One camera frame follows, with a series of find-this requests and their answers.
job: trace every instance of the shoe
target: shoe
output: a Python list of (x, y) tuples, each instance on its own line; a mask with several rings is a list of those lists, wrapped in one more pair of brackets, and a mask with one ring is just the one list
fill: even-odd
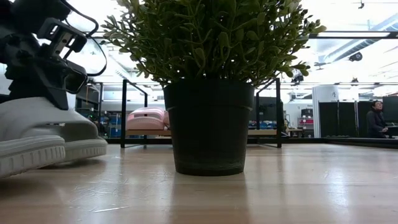
[(60, 136), (36, 136), (0, 142), (0, 178), (65, 160)]
[(108, 143), (94, 123), (73, 110), (60, 110), (46, 98), (32, 97), (0, 104), (0, 141), (34, 136), (65, 140), (64, 162), (106, 154)]

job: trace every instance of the storage shelf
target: storage shelf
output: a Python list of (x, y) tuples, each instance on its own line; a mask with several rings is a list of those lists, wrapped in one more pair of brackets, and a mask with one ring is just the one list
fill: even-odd
[[(126, 135), (158, 135), (170, 136), (170, 130), (127, 130)], [(250, 136), (273, 136), (276, 135), (276, 130), (249, 130)]]

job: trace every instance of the person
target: person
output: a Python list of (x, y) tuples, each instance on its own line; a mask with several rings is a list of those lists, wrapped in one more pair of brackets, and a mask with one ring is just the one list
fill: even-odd
[(380, 101), (372, 102), (371, 110), (366, 115), (366, 122), (370, 138), (386, 138), (388, 128), (383, 118), (382, 103)]

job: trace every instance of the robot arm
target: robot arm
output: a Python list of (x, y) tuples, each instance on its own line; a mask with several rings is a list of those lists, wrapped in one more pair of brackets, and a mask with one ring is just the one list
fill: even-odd
[[(61, 58), (66, 47), (79, 52), (86, 36), (62, 23), (70, 13), (66, 0), (0, 0), (0, 63), (13, 80), (11, 99), (41, 96), (68, 109), (66, 91), (77, 93), (87, 82), (83, 67)], [(50, 40), (40, 45), (37, 39)]]

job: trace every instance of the black plant pot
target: black plant pot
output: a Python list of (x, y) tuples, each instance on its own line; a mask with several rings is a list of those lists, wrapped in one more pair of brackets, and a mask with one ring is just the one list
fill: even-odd
[(231, 80), (184, 80), (165, 87), (176, 171), (243, 172), (253, 96), (254, 87)]

